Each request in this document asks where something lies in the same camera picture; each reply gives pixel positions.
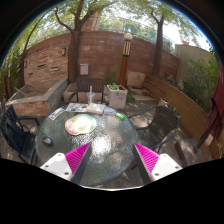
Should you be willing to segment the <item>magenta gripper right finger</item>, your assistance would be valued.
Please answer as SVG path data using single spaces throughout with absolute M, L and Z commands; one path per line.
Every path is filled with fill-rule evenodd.
M 133 154 L 144 185 L 182 169 L 168 154 L 157 154 L 138 143 L 134 144 Z

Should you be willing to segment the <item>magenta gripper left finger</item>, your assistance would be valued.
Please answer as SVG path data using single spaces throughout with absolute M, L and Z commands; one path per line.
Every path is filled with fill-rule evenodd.
M 55 154 L 41 169 L 79 185 L 91 153 L 91 143 L 87 143 L 66 154 Z

